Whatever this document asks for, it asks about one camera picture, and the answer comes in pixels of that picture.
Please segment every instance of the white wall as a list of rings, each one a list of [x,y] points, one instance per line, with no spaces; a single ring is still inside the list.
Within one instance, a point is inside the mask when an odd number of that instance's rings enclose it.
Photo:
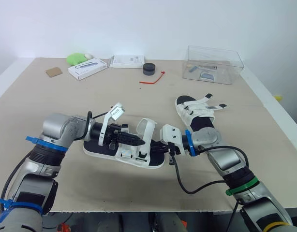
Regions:
[[[0,74],[2,74],[15,60],[15,55],[11,54],[8,49],[0,47]]]
[[[0,0],[0,44],[19,57],[237,50],[297,122],[297,0]]]

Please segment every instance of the clear plastic container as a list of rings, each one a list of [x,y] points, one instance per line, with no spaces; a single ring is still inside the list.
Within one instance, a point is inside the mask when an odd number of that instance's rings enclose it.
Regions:
[[[232,85],[243,68],[236,51],[188,46],[183,78]]]

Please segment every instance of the green cable tie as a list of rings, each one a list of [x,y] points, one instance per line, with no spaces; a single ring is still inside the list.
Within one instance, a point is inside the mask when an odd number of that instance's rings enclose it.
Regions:
[[[256,184],[258,181],[257,177],[255,176],[252,180],[250,180],[249,182],[247,182],[246,184],[244,185],[241,185],[237,188],[233,188],[233,189],[228,189],[226,190],[226,195],[227,196],[231,196],[232,194],[234,193],[237,193],[237,192],[241,192],[241,191],[244,191],[245,189],[253,186],[254,184]]]

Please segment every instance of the red wire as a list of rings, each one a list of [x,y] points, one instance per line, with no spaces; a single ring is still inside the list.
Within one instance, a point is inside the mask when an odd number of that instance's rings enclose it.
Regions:
[[[139,81],[139,83],[153,85],[153,84],[155,84],[156,82],[158,82],[158,81],[160,80],[160,78],[164,75],[164,71],[162,71],[161,73],[162,73],[162,74],[160,75],[160,77],[159,77],[155,82],[144,82],[144,81]]]

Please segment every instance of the yellow ring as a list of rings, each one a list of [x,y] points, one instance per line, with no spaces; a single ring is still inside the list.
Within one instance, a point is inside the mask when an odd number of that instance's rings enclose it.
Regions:
[[[270,229],[276,226],[289,226],[289,224],[283,221],[272,222],[264,228],[263,232],[268,232]]]

